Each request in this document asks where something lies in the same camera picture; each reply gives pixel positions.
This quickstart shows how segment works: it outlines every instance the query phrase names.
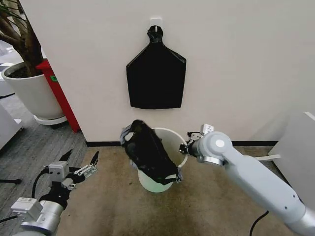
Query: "soil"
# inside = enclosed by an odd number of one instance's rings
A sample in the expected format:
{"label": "soil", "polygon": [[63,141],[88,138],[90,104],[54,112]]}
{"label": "soil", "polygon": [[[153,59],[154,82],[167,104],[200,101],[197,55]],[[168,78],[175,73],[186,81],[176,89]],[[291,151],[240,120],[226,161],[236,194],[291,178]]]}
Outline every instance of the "soil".
{"label": "soil", "polygon": [[26,71],[26,67],[22,67],[16,71],[14,71],[13,73],[11,73],[8,77],[11,77],[11,78],[27,78],[29,77],[27,75],[27,71]]}

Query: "carpet floor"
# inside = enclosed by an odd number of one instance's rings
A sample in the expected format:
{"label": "carpet floor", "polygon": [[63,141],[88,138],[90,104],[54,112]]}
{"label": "carpet floor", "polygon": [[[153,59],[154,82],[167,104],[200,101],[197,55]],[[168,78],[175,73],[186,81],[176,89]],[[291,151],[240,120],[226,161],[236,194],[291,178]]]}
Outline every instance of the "carpet floor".
{"label": "carpet floor", "polygon": [[[262,156],[270,147],[237,149]],[[72,191],[57,236],[246,236],[254,220],[265,212],[223,168],[189,158],[181,183],[163,193],[151,193],[141,186],[120,147],[89,148],[83,164],[97,150],[98,172]],[[294,234],[269,214],[253,235]]]}
{"label": "carpet floor", "polygon": [[[71,166],[79,167],[86,153],[85,138],[73,133],[66,123],[57,129],[38,124],[16,95],[0,99],[0,104],[13,118],[22,119],[24,130],[18,132],[0,150],[0,178],[21,178],[22,183],[0,183],[0,219],[14,215],[10,207],[19,197],[31,197],[32,184],[44,165],[48,165],[73,149]],[[47,177],[37,184],[36,196],[48,191]],[[0,224],[0,235],[10,236],[19,231],[22,219]]]}

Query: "potted plant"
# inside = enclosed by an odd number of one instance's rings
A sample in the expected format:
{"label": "potted plant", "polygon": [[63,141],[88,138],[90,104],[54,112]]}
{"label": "potted plant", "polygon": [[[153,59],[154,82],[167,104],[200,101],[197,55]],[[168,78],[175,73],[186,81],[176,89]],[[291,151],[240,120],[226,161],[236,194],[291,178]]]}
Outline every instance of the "potted plant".
{"label": "potted plant", "polygon": [[0,0],[0,40],[13,46],[22,63],[2,72],[26,108],[42,124],[57,124],[64,115],[45,76],[36,66],[43,62],[38,39],[18,0]]}

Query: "black plastic bag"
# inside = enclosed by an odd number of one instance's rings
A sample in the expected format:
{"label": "black plastic bag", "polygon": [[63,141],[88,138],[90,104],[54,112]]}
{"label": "black plastic bag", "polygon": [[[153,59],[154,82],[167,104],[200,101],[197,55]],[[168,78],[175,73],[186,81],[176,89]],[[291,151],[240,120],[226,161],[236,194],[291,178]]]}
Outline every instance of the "black plastic bag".
{"label": "black plastic bag", "polygon": [[186,59],[163,44],[161,27],[150,27],[148,36],[149,45],[126,67],[130,105],[142,109],[181,107]]}
{"label": "black plastic bag", "polygon": [[[130,132],[133,132],[133,136],[126,141],[125,136]],[[145,122],[135,120],[123,130],[120,141],[138,169],[155,182],[166,185],[181,181],[179,168],[169,159],[160,138]],[[165,179],[170,175],[176,175],[176,178]]]}

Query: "black cable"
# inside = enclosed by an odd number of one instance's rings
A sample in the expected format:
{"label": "black cable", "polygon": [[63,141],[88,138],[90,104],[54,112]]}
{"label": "black cable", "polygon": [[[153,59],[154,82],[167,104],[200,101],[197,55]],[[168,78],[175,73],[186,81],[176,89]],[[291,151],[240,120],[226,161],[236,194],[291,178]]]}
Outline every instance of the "black cable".
{"label": "black cable", "polygon": [[33,188],[31,189],[31,198],[35,198],[35,190],[36,190],[36,185],[37,185],[37,182],[39,180],[39,178],[44,175],[44,174],[47,174],[49,173],[48,171],[48,167],[45,167],[45,169],[43,169],[39,174],[38,176],[36,177],[35,181],[34,181],[34,184],[33,184]]}
{"label": "black cable", "polygon": [[265,213],[263,213],[260,217],[258,217],[258,218],[254,221],[254,223],[253,223],[252,226],[251,226],[250,236],[252,236],[252,232],[253,232],[253,230],[254,230],[254,228],[255,228],[255,225],[258,223],[258,221],[261,220],[262,218],[264,218],[266,215],[268,215],[268,213],[269,213],[269,211],[266,211]]}
{"label": "black cable", "polygon": [[17,215],[10,216],[10,217],[8,217],[8,218],[5,218],[5,219],[3,219],[3,220],[0,220],[0,223],[5,222],[5,221],[8,221],[8,220],[13,220],[13,219],[15,219],[15,218],[18,218],[18,216],[17,216]]}

